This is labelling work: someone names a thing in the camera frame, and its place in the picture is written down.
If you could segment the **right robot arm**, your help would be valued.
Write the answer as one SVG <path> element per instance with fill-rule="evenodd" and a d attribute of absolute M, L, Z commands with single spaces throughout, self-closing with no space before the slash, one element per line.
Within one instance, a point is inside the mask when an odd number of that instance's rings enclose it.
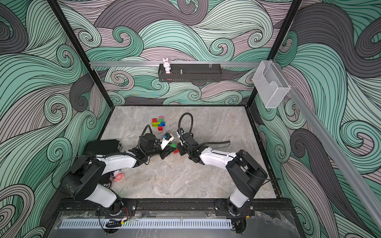
<path fill-rule="evenodd" d="M 187 154 L 195 163 L 215 166 L 229 173 L 236 186 L 227 199 L 227 210 L 233 216 L 241 215 L 245 203 L 253 199 L 264 184 L 279 181 L 279 178 L 268 178 L 265 169 L 246 150 L 237 153 L 218 151 L 209 147 L 210 143 L 198 144 L 191 132 L 182 129 L 177 130 L 177 136 L 180 155 Z"/>

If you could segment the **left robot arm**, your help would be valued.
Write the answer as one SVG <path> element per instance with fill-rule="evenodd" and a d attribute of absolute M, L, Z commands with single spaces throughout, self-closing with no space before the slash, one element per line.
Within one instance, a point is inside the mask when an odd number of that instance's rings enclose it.
<path fill-rule="evenodd" d="M 136 168 L 147 164 L 150 157 L 160 156 L 165 159 L 177 149 L 167 145 L 164 149 L 154 144 L 146 149 L 136 146 L 125 152 L 108 155 L 83 155 L 59 177 L 57 190 L 70 195 L 76 201 L 91 201 L 102 206 L 111 216 L 119 215 L 124 207 L 119 195 L 104 185 L 108 178 L 121 169 Z"/>

